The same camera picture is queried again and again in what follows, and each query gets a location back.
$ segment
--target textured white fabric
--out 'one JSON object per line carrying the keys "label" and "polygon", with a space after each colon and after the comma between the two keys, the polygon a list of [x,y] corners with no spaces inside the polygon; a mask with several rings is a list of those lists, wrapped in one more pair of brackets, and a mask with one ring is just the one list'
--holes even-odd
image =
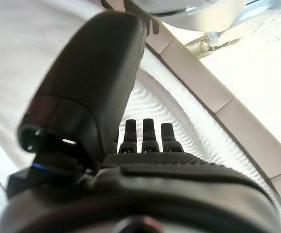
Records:
{"label": "textured white fabric", "polygon": [[[1,186],[5,186],[6,177],[28,166],[33,158],[16,140],[16,128],[29,99],[68,39],[100,11],[101,7],[86,0],[0,0],[0,213],[5,204]],[[140,67],[120,125],[119,143],[126,119],[137,121],[139,150],[144,118],[155,120],[160,147],[160,124],[173,123],[186,152],[248,175],[273,197],[215,119],[147,49]]]}

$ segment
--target white surface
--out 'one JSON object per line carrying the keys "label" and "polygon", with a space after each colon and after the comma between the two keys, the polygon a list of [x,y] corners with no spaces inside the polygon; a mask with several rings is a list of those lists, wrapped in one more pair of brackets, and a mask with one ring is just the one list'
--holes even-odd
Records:
{"label": "white surface", "polygon": [[[183,44],[199,36],[167,27]],[[201,62],[281,143],[281,10],[236,45]]]}
{"label": "white surface", "polygon": [[[16,140],[16,128],[29,99],[68,39],[101,10],[86,0],[0,0],[0,183],[4,186],[7,175],[28,166],[33,158],[20,150]],[[160,146],[160,123],[173,123],[176,138],[186,152],[235,168],[273,197],[226,132],[147,49],[140,67],[120,125],[119,143],[126,119],[137,121],[139,148],[144,118],[155,120]],[[0,187],[0,213],[3,197]]]}

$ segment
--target white cloth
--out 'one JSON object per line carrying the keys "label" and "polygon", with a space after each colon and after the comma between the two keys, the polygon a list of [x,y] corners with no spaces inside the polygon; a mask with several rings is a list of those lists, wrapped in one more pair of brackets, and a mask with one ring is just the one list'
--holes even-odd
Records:
{"label": "white cloth", "polygon": [[[29,166],[33,155],[17,144],[16,129],[38,85],[70,37],[103,9],[86,0],[0,0],[0,213],[7,176]],[[232,167],[272,191],[227,133],[194,96],[149,51],[145,50],[135,87],[120,125],[136,119],[138,147],[142,120],[153,118],[161,147],[160,124],[173,123],[186,152]],[[278,212],[281,208],[273,199]]]}

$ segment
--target black plastic casing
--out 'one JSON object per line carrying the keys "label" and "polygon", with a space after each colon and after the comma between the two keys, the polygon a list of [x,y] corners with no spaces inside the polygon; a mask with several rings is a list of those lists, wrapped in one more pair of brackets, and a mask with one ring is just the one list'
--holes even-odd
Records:
{"label": "black plastic casing", "polygon": [[116,137],[143,56],[145,31],[140,18],[123,12],[106,11],[88,21],[32,99],[18,128],[20,146],[38,153],[67,139],[83,152],[81,163],[96,169]]}

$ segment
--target white fabric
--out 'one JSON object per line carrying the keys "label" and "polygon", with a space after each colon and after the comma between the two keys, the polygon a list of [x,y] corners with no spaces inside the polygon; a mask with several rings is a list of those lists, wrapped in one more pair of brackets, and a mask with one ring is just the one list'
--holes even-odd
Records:
{"label": "white fabric", "polygon": [[[68,39],[102,10],[86,0],[0,0],[0,213],[5,204],[1,186],[6,185],[6,177],[29,166],[33,159],[33,155],[19,148],[16,140],[17,125],[29,99]],[[126,119],[137,121],[139,150],[144,118],[155,120],[160,147],[160,124],[173,123],[176,138],[186,152],[233,167],[273,197],[221,126],[147,49],[140,67],[120,125],[119,143]],[[273,200],[281,215],[278,202]]]}

